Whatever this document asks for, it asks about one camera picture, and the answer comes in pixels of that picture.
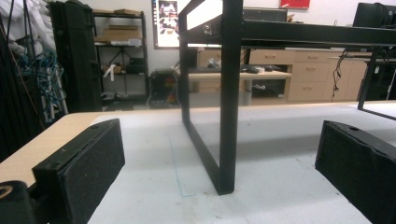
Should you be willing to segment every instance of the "computer tower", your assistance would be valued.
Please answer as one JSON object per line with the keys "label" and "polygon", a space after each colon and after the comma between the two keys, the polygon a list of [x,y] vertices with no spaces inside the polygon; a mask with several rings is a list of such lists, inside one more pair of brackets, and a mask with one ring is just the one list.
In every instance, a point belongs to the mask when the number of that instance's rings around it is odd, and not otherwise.
{"label": "computer tower", "polygon": [[49,4],[58,61],[64,68],[69,112],[101,111],[100,65],[93,42],[92,9],[78,1]]}
{"label": "computer tower", "polygon": [[370,80],[366,101],[396,100],[395,68],[387,63],[378,63]]}
{"label": "computer tower", "polygon": [[149,76],[150,108],[167,108],[178,105],[177,76],[173,69],[156,69]]}

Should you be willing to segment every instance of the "computer monitor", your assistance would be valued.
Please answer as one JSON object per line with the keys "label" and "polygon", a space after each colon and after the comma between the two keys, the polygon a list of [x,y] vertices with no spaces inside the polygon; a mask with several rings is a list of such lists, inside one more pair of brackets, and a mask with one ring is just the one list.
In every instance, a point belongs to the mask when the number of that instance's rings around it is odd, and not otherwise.
{"label": "computer monitor", "polygon": [[396,7],[380,3],[359,3],[353,27],[396,28]]}

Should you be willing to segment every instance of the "white tabletop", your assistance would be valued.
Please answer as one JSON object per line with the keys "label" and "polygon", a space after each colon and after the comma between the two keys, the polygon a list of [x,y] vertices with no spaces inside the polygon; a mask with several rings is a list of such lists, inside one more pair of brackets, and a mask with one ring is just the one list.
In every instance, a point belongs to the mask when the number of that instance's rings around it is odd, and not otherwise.
{"label": "white tabletop", "polygon": [[[366,105],[396,116],[396,104]],[[239,110],[235,192],[218,196],[179,110],[120,118],[126,164],[90,223],[370,223],[315,170],[323,120],[356,126],[396,145],[396,121],[356,105],[280,105]],[[219,150],[219,110],[191,120]]]}

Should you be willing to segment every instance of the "red sign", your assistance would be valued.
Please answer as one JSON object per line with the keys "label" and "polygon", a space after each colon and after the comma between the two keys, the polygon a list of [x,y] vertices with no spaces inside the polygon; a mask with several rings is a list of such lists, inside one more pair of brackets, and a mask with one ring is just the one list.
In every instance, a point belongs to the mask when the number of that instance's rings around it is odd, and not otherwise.
{"label": "red sign", "polygon": [[279,7],[309,8],[309,0],[280,0]]}

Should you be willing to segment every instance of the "poster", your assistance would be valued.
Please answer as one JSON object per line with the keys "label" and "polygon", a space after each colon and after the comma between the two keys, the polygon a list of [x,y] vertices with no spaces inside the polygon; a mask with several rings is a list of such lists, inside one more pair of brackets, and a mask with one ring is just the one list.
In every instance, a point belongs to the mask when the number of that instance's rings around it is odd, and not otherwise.
{"label": "poster", "polygon": [[152,0],[152,13],[154,48],[178,48],[177,0]]}
{"label": "poster", "polygon": [[279,7],[308,9],[309,0],[280,0]]}

